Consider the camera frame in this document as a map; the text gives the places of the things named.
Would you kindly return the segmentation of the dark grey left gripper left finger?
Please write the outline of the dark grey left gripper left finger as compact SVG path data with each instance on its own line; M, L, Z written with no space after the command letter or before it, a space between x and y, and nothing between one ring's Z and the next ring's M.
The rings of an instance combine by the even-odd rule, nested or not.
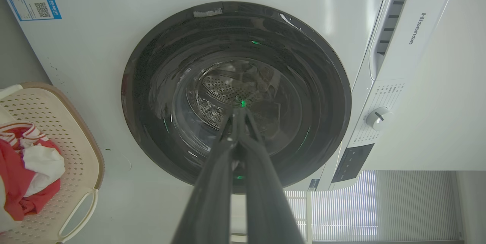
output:
M237 116L224 119L179 222L173 244L229 244Z

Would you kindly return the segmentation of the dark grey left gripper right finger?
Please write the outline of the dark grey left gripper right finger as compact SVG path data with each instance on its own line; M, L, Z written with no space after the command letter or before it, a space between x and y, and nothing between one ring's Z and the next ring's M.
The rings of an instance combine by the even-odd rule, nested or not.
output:
M239 109L239 151L245 166L248 243L304 243L262 136L248 109Z

